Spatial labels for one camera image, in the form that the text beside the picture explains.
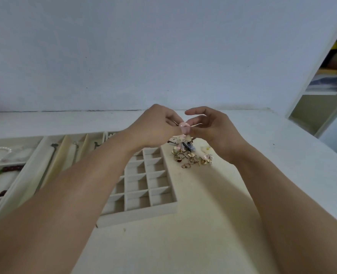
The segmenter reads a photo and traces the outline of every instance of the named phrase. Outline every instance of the jewelry organizer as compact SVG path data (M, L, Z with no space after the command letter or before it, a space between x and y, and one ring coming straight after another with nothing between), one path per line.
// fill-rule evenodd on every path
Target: jewelry organizer
M0 197L0 219L30 199L61 171L98 148L114 133L0 139L0 146L16 150L0 162L0 169L24 165L21 171L0 175L0 179L3 177L7 180L0 188L7 190ZM0 150L0 157L5 154L6 151ZM102 228L176 211L177 197L161 147L144 148L129 160L96 226Z

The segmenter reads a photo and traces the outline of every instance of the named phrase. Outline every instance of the desk surface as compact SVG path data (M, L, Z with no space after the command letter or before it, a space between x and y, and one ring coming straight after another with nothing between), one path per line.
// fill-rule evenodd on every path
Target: desk surface
M269 110L224 112L249 143L337 218L336 153ZM0 138L120 130L141 113L0 113ZM178 213L95 229L73 274L277 273L261 220L235 167L215 157L212 166L182 169L171 160L172 147L163 148Z

